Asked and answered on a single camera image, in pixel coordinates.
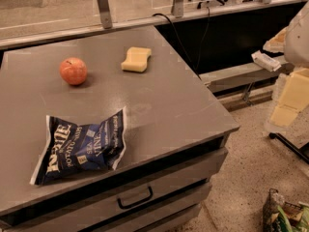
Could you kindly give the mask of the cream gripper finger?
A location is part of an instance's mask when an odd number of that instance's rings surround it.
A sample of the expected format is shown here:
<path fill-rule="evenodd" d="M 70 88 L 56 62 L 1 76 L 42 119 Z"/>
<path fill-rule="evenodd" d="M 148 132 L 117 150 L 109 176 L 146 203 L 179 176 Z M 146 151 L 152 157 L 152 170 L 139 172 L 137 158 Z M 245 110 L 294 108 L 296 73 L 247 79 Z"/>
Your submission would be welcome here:
<path fill-rule="evenodd" d="M 273 93 L 274 108 L 269 121 L 277 127 L 288 127 L 309 105 L 309 70 L 296 69 L 280 74 Z"/>
<path fill-rule="evenodd" d="M 272 53 L 283 53 L 286 33 L 287 28 L 283 28 L 274 37 L 272 37 L 264 44 L 263 50 Z"/>

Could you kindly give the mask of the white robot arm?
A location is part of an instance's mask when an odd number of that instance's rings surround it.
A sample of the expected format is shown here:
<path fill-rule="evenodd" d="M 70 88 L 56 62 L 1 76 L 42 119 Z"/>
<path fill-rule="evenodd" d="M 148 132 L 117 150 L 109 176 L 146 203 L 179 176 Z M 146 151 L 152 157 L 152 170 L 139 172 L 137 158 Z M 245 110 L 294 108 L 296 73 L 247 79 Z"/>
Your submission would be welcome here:
<path fill-rule="evenodd" d="M 268 119 L 270 124 L 285 128 L 309 105 L 309 2 L 263 49 L 283 52 L 285 60 L 295 66 L 282 79 L 283 86 L 278 86 L 276 105 Z"/>

